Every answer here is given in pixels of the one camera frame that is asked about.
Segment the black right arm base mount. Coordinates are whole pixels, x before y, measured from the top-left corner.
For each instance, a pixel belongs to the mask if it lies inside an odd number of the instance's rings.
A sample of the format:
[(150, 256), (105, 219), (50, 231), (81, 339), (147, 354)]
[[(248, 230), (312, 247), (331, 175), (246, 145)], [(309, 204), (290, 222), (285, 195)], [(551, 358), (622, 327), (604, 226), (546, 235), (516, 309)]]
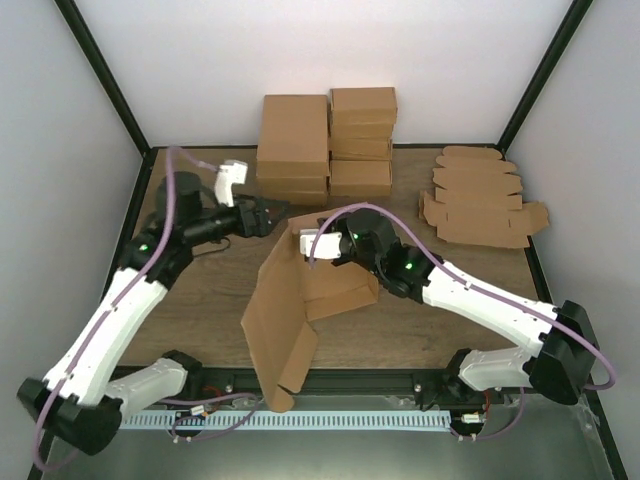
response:
[(494, 390), (473, 390), (444, 369), (412, 370), (410, 377), (414, 404), (422, 410), (435, 406), (441, 409), (479, 408), (486, 400), (491, 404), (501, 404), (505, 400), (503, 393)]

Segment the large cardboard box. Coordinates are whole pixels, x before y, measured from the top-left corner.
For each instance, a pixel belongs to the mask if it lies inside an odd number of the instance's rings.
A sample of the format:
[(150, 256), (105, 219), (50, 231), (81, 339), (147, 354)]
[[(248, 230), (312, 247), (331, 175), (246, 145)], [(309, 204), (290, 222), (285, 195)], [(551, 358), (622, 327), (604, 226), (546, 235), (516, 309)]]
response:
[(311, 323), (375, 304), (379, 283), (362, 267), (336, 267), (300, 253), (299, 232), (319, 227), (331, 210), (290, 218), (258, 271), (254, 292), (241, 319), (259, 385), (268, 408), (283, 413), (294, 406), (311, 367), (318, 336)]

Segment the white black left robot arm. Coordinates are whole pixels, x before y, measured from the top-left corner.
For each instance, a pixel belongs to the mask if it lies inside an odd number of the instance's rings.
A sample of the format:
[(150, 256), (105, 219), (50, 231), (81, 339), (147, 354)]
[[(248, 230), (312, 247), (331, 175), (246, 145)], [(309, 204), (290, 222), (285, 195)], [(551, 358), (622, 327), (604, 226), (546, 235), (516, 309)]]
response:
[(220, 172), (213, 189), (179, 171), (163, 178), (155, 210), (126, 245), (111, 285), (64, 357), (17, 397), (37, 424), (87, 455), (112, 441), (121, 423), (166, 398), (184, 404), (204, 392), (203, 365), (171, 350), (118, 380), (112, 374), (142, 323), (193, 262), (195, 247), (232, 236), (266, 237), (285, 217), (285, 201), (232, 191)]

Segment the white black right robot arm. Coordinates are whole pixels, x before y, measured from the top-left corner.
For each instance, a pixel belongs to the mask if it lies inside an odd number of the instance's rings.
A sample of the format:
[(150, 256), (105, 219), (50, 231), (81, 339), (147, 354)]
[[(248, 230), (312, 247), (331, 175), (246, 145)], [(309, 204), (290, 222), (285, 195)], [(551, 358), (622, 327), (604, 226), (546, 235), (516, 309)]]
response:
[(511, 342), (508, 349), (461, 349), (444, 378), (458, 403), (491, 388), (532, 388), (574, 405), (585, 390), (597, 344), (586, 310), (555, 306), (481, 281), (416, 243), (402, 242), (390, 218), (374, 208), (344, 212), (324, 225), (316, 256), (336, 266), (354, 263), (398, 298), (453, 312)]

